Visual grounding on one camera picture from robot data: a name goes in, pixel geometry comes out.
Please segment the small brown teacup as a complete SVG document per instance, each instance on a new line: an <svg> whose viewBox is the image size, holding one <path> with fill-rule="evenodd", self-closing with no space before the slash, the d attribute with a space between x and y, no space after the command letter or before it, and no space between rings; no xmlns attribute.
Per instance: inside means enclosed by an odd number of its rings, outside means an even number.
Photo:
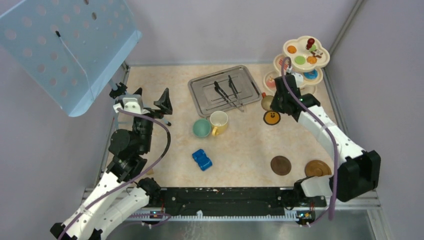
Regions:
<svg viewBox="0 0 424 240"><path fill-rule="evenodd" d="M273 95L268 95L265 92L263 92L261 94L262 96L262 100L261 100L261 107L265 110L265 111L271 111L271 104L273 101L274 96Z"/></svg>

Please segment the black yellow smiley coaster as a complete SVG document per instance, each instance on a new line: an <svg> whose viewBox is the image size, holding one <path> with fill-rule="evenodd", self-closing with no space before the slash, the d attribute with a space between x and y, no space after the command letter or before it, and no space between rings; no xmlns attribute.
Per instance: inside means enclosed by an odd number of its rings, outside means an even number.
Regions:
<svg viewBox="0 0 424 240"><path fill-rule="evenodd" d="M268 110L263 115L263 121L265 124L274 126L277 125L281 121L281 115L277 111Z"/></svg>

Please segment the pink dome cupcake toy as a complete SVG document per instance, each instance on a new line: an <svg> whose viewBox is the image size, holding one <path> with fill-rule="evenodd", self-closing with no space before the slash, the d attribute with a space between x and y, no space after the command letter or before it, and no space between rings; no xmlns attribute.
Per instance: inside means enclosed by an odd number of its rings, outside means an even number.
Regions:
<svg viewBox="0 0 424 240"><path fill-rule="evenodd" d="M265 80L265 85L270 89L274 89L276 87L275 78L272 76L268 76Z"/></svg>

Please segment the pink strawberry cake slice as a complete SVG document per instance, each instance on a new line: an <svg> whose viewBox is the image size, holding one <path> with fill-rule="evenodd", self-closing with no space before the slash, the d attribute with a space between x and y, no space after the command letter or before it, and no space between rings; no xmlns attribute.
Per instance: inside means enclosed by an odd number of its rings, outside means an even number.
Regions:
<svg viewBox="0 0 424 240"><path fill-rule="evenodd" d="M287 60L284 61L284 58L279 58L276 63L279 68L283 67L284 69L286 69L289 67L289 62Z"/></svg>

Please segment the blue frosted donut toy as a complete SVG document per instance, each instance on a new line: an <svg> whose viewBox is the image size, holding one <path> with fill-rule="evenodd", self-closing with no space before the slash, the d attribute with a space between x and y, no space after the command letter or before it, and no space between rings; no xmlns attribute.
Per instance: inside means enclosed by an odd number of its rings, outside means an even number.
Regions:
<svg viewBox="0 0 424 240"><path fill-rule="evenodd" d="M309 72L304 72L303 75L308 80L315 80L318 77L318 71L314 69Z"/></svg>

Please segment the black-tipped metal tongs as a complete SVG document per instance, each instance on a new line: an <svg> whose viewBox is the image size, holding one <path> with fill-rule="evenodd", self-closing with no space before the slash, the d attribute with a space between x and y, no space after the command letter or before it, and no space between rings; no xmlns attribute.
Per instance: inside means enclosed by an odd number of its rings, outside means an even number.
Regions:
<svg viewBox="0 0 424 240"><path fill-rule="evenodd" d="M237 105L236 103L234 103L230 96L220 87L219 83L217 81L213 82L214 84L214 90L216 93L218 93L221 98L230 106L235 107L236 109L238 109L240 112L244 113L245 112L245 107L244 104L239 96L239 92L233 82L233 79L230 75L228 75L228 86L232 91L232 94L234 96L234 98L236 99L236 101L239 103L239 105Z"/></svg>

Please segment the teal cup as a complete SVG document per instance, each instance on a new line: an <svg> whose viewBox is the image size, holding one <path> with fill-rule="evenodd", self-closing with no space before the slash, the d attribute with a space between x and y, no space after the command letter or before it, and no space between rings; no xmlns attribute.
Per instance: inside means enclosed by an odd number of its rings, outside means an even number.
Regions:
<svg viewBox="0 0 424 240"><path fill-rule="evenodd" d="M192 132L198 138L205 138L211 132L211 124L205 118L198 119L192 126Z"/></svg>

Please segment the orange flower cookie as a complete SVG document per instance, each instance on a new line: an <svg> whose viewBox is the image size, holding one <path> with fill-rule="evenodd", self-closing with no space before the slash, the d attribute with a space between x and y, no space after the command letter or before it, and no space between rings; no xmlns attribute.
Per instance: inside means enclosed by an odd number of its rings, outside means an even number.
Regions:
<svg viewBox="0 0 424 240"><path fill-rule="evenodd" d="M309 64L314 65L314 64L316 64L316 63L317 63L318 59L317 59L315 56L308 56L308 57L306 58L306 61L307 61Z"/></svg>

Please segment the orange swirl cookie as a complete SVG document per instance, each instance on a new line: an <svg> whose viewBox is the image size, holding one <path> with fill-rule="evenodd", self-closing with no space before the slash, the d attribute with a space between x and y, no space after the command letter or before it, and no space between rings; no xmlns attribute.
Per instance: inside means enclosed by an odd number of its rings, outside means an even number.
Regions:
<svg viewBox="0 0 424 240"><path fill-rule="evenodd" d="M288 51L290 54L295 54L295 53L297 52L297 48L296 48L295 46L293 46L293 45L289 45L289 46L287 47L287 51Z"/></svg>

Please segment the chocolate star cookie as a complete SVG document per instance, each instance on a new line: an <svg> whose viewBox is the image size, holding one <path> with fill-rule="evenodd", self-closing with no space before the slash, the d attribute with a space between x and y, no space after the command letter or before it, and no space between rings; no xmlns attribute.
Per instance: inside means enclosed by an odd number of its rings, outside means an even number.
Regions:
<svg viewBox="0 0 424 240"><path fill-rule="evenodd" d="M319 49L315 49L315 50L313 50L313 51L311 51L311 53L312 53L312 56L314 57L314 58L318 58L318 59L321 59L322 57L323 57L323 52L322 51L320 51Z"/></svg>

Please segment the stainless steel tray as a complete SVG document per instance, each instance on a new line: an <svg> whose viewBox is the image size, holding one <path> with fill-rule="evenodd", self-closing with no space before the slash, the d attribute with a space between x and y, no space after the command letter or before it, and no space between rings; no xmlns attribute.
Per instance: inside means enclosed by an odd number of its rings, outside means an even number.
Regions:
<svg viewBox="0 0 424 240"><path fill-rule="evenodd" d="M233 66L191 79L188 82L188 90L199 116L206 118L215 111L226 112L236 109L234 106L228 105L215 91L214 81L217 81L230 99L239 105L229 87L228 75L232 77L244 107L262 99L260 89L248 68L244 65Z"/></svg>

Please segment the dark brown round coaster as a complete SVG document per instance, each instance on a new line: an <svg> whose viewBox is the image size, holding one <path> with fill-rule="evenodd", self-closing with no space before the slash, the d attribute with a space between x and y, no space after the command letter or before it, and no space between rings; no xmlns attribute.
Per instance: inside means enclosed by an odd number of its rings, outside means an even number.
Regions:
<svg viewBox="0 0 424 240"><path fill-rule="evenodd" d="M292 164L285 156L275 156L270 162L271 170L279 176L286 176L291 172Z"/></svg>

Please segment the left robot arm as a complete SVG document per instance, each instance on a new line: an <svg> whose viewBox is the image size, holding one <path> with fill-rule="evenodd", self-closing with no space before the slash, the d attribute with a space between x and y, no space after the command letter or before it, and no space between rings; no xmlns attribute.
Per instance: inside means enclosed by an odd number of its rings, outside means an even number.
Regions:
<svg viewBox="0 0 424 240"><path fill-rule="evenodd" d="M170 123L160 120L173 114L169 88L154 101L155 109L145 107L142 88L134 94L122 95L113 105L116 113L133 117L132 129L117 129L110 137L108 151L113 155L94 190L75 213L64 222L55 223L50 233L57 240L103 240L130 214L160 202L159 186L151 178L142 180L132 193L112 206L113 201L137 179L141 178L168 153L171 147ZM150 166L143 155L151 150L153 125L166 132L166 145Z"/></svg>

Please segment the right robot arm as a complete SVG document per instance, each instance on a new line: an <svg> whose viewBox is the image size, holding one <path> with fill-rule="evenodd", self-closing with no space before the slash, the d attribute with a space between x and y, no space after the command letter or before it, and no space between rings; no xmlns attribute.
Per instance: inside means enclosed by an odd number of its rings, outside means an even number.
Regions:
<svg viewBox="0 0 424 240"><path fill-rule="evenodd" d="M332 175L298 180L294 185L294 202L307 206L317 196L348 202L375 190L379 185L381 156L353 142L330 119L314 95L301 94L294 75L279 76L274 81L276 92L271 109L293 117L306 128L334 164Z"/></svg>

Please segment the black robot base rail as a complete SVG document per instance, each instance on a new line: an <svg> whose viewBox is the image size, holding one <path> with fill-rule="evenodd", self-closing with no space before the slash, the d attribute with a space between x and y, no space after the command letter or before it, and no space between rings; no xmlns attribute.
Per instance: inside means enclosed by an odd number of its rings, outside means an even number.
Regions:
<svg viewBox="0 0 424 240"><path fill-rule="evenodd" d="M151 197L148 207L172 216L282 216L295 208L325 208L323 196L301 198L289 187L168 187Z"/></svg>

